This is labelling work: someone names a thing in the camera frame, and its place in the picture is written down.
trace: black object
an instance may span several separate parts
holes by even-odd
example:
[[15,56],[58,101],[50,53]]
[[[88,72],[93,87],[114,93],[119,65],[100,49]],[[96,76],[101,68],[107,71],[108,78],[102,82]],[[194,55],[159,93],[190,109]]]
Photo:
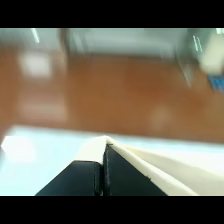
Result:
[[166,196],[148,177],[145,177],[110,145],[103,158],[105,196]]
[[100,196],[101,165],[74,161],[36,196]]

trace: brown floor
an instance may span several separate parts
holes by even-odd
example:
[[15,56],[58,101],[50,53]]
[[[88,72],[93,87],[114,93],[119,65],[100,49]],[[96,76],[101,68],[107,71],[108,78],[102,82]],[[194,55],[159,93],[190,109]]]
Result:
[[197,72],[152,59],[54,58],[48,78],[25,76],[20,53],[0,53],[0,133],[15,124],[224,142],[224,95]]

